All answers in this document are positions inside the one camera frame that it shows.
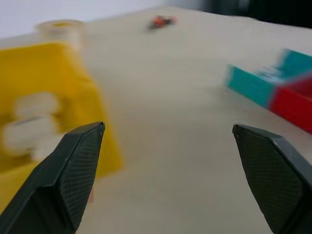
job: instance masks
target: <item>yellow box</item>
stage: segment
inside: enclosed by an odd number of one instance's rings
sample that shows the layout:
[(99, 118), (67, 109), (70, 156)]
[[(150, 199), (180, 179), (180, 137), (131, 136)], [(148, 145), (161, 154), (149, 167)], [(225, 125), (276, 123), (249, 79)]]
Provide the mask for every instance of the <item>yellow box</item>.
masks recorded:
[[(62, 132), (105, 122), (97, 178), (123, 166), (97, 87), (73, 49), (63, 43), (0, 50), (0, 135), (3, 126), (14, 120), (14, 101), (43, 91), (55, 94), (61, 102), (61, 111), (54, 117)], [(11, 158), (0, 147), (0, 214), (36, 165), (30, 156)]]

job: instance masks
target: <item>table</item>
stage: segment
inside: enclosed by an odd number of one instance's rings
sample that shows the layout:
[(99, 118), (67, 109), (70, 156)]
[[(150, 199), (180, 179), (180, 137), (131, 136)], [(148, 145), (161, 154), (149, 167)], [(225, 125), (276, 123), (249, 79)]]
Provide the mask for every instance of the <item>table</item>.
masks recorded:
[[(155, 15), (177, 25), (147, 32)], [(282, 48), (312, 54), (312, 31), (161, 7), (87, 24), (85, 65), (124, 152), (97, 181), (78, 234), (270, 234), (248, 187), (232, 126), (286, 137), (312, 162), (309, 134), (226, 92), (227, 64), (272, 64)], [(0, 46), (38, 41), (26, 35)]]

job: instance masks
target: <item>orange object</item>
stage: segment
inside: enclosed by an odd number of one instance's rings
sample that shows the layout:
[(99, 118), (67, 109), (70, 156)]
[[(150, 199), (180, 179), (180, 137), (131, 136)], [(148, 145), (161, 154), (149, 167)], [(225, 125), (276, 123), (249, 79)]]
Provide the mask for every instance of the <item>orange object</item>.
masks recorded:
[(173, 24), (176, 22), (176, 18), (174, 17), (163, 17), (163, 16), (156, 16), (152, 24), (149, 26), (150, 29), (156, 29), (156, 28), (161, 28), (164, 26), (167, 26), (169, 24)]

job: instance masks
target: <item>dark background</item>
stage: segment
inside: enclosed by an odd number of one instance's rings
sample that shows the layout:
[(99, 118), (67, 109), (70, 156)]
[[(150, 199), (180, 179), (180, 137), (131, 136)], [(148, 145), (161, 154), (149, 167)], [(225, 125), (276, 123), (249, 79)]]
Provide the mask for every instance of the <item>dark background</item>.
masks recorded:
[(209, 0), (204, 11), (312, 28), (310, 4), (308, 0)]

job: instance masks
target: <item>white wall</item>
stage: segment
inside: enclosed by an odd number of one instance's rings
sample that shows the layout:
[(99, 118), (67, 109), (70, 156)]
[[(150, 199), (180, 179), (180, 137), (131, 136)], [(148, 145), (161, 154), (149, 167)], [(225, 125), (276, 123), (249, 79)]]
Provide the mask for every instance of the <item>white wall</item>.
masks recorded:
[(202, 0), (2, 0), (0, 38), (31, 33), (46, 20), (95, 20), (128, 12), (172, 4), (198, 9)]

